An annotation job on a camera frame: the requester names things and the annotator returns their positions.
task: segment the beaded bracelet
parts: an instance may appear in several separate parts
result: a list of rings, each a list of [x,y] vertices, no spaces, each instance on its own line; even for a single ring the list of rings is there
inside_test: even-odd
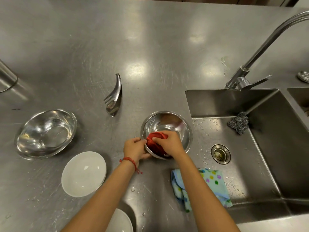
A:
[[[119,160],[119,162],[121,163],[123,160],[129,160],[129,161],[131,161],[131,162],[134,164],[135,171],[136,171],[138,174],[139,174],[139,173],[143,174],[140,170],[137,169],[136,164],[135,164],[135,161],[132,160],[130,157],[124,157],[122,160]]]

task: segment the stainless steel countertop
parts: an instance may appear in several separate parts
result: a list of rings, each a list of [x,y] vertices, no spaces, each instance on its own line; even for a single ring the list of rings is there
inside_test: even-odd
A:
[[[19,75],[18,85],[0,93],[0,231],[60,231],[91,197],[73,198],[61,187],[62,171],[73,156],[100,153],[109,175],[124,141],[139,136],[149,114],[170,110],[189,121],[186,90],[224,88],[271,32],[301,11],[142,0],[0,0],[1,60]],[[308,70],[308,30],[308,22],[288,29],[247,76],[255,81],[273,74],[257,88],[280,89],[307,127],[308,118],[287,88],[308,87],[295,77]],[[123,94],[113,118],[103,100],[115,85],[115,73],[121,75]],[[13,145],[17,129],[49,109],[75,114],[75,138],[51,158],[22,159]],[[203,167],[197,153],[194,136],[189,154]],[[134,175],[124,196],[137,231],[197,230],[170,187],[175,167],[172,160],[140,164],[144,174]],[[309,215],[239,227],[307,231]]]

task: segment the red rag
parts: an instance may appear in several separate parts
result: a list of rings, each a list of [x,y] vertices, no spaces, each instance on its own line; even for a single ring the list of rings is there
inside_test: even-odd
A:
[[[164,157],[165,155],[167,155],[167,153],[164,151],[163,147],[161,147],[159,144],[155,143],[152,138],[162,138],[162,139],[167,139],[168,135],[164,134],[164,133],[160,133],[160,132],[154,132],[149,134],[149,136],[147,137],[147,146],[148,148],[155,153],[158,156]]]

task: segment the drain strainer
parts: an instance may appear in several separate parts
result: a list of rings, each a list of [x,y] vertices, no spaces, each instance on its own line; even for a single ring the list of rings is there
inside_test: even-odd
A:
[[[211,155],[219,164],[227,164],[231,160],[230,151],[221,144],[216,144],[211,148]]]

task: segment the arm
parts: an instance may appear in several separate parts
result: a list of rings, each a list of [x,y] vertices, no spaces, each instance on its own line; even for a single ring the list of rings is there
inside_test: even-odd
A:
[[[125,142],[123,152],[125,157],[131,157],[138,166],[145,154],[146,140],[133,138]],[[129,181],[135,172],[135,167],[128,160],[114,170],[107,181],[100,187],[93,197],[71,219],[61,232],[102,232],[105,231],[114,211],[128,188]]]
[[[173,156],[180,167],[182,180],[189,196],[197,228],[201,232],[240,232],[233,219],[208,187],[191,158],[183,150],[176,132],[161,131],[167,139],[152,140]]]

